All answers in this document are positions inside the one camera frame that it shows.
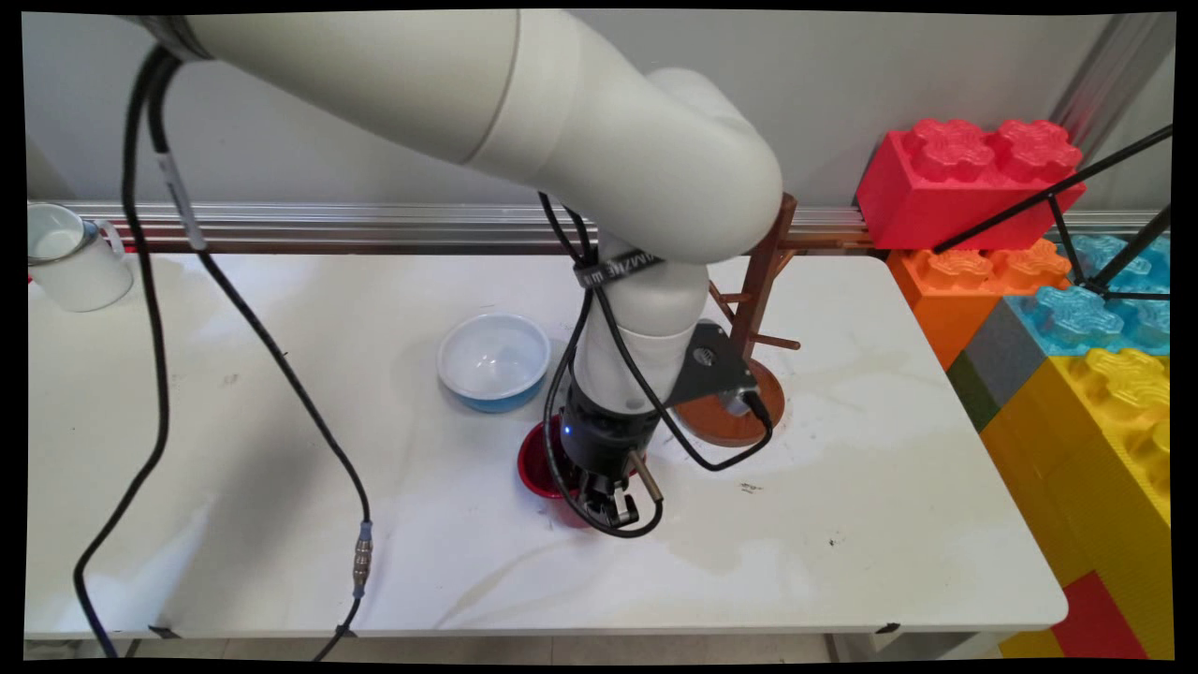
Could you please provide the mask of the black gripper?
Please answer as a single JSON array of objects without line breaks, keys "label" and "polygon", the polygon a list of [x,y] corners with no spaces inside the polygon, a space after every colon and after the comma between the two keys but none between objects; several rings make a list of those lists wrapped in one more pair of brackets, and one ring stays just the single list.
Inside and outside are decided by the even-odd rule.
[{"label": "black gripper", "polygon": [[574,466],[577,503],[604,526],[623,529],[639,522],[640,512],[627,493],[635,467],[630,453],[645,457],[662,415],[622,414],[592,401],[577,381],[565,389],[561,443]]}]

